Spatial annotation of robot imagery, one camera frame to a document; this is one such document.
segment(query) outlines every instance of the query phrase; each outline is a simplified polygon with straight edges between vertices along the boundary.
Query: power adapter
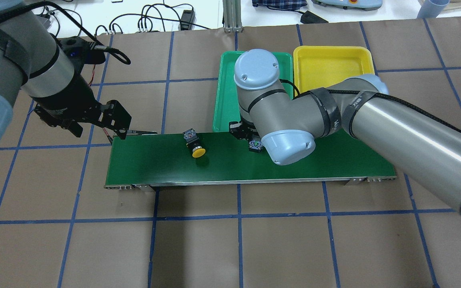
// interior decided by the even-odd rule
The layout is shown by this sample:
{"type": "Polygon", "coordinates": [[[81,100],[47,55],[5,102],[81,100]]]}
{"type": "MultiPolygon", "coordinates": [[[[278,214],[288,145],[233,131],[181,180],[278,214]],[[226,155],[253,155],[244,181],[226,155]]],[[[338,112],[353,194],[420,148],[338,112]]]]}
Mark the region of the power adapter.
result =
{"type": "Polygon", "coordinates": [[[305,11],[303,13],[302,17],[300,17],[300,22],[303,24],[309,24],[309,23],[328,23],[327,20],[324,20],[323,18],[319,17],[318,15],[312,13],[311,11],[305,11]]]}
{"type": "Polygon", "coordinates": [[[195,11],[185,10],[182,12],[181,21],[179,22],[179,30],[191,30],[192,23],[195,21],[195,11]]]}

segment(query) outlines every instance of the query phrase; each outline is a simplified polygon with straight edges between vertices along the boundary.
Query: red wire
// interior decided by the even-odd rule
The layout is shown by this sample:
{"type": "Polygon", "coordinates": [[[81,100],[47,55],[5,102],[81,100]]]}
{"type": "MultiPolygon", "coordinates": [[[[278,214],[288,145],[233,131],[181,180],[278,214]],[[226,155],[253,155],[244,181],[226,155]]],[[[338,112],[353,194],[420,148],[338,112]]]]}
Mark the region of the red wire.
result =
{"type": "Polygon", "coordinates": [[[88,83],[88,86],[92,86],[92,82],[94,81],[94,75],[95,75],[95,64],[94,64],[94,67],[92,68],[92,79],[88,83]]]}

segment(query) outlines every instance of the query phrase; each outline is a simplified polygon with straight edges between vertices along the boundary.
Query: green tray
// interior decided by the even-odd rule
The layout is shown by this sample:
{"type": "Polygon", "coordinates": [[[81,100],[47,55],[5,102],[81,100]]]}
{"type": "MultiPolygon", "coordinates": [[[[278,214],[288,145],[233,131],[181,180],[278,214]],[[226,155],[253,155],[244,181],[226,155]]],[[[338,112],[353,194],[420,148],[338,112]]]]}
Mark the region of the green tray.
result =
{"type": "MultiPolygon", "coordinates": [[[[218,76],[218,90],[212,130],[214,132],[228,132],[229,122],[239,121],[238,92],[234,83],[234,64],[244,51],[226,51],[220,60],[220,75],[218,76]]],[[[273,52],[279,61],[280,79],[293,82],[293,57],[289,53],[273,52]]],[[[283,84],[287,94],[293,98],[293,88],[283,84]]]]}
{"type": "Polygon", "coordinates": [[[196,159],[182,134],[116,137],[105,188],[395,178],[388,161],[342,130],[316,139],[311,155],[287,166],[265,150],[249,152],[248,142],[230,133],[197,135],[207,152],[196,159]]]}

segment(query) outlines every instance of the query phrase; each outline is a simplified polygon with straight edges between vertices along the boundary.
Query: device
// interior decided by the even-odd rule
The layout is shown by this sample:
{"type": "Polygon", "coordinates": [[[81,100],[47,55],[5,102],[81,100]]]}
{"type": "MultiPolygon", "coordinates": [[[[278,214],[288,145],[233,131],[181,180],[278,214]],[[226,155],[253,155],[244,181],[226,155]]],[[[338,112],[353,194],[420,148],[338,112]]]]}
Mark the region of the device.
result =
{"type": "Polygon", "coordinates": [[[316,149],[315,138],[344,129],[461,214],[461,130],[388,95],[373,74],[293,100],[279,74],[278,61],[268,51],[240,55],[234,81],[241,120],[229,123],[232,135],[258,136],[275,164],[289,165],[316,149]]]}
{"type": "Polygon", "coordinates": [[[97,102],[80,74],[84,64],[104,63],[104,53],[130,64],[125,54],[102,45],[53,2],[25,6],[22,0],[0,0],[0,139],[12,119],[20,89],[36,102],[35,113],[49,126],[60,126],[81,137],[79,122],[88,122],[125,139],[129,113],[117,100],[97,102]],[[46,5],[64,13],[93,42],[79,37],[59,41],[49,34],[31,12],[46,5]]]}
{"type": "Polygon", "coordinates": [[[364,11],[376,10],[382,7],[382,0],[313,0],[314,4],[325,6],[335,6],[337,8],[362,9],[364,11]]]}
{"type": "Polygon", "coordinates": [[[195,11],[194,10],[184,10],[181,15],[181,21],[179,22],[179,30],[191,30],[195,22],[195,11]]]}

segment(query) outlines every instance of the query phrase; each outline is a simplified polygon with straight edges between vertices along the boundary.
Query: metal bracket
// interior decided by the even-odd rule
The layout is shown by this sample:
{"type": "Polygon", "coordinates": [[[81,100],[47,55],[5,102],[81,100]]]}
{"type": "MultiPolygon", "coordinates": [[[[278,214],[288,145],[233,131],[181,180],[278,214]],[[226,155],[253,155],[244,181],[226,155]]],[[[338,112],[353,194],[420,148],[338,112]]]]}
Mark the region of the metal bracket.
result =
{"type": "Polygon", "coordinates": [[[366,177],[351,178],[348,180],[348,182],[346,182],[346,184],[344,184],[344,186],[358,185],[364,182],[366,179],[366,177]]]}
{"type": "Polygon", "coordinates": [[[223,0],[223,31],[241,32],[241,0],[223,0]]]}

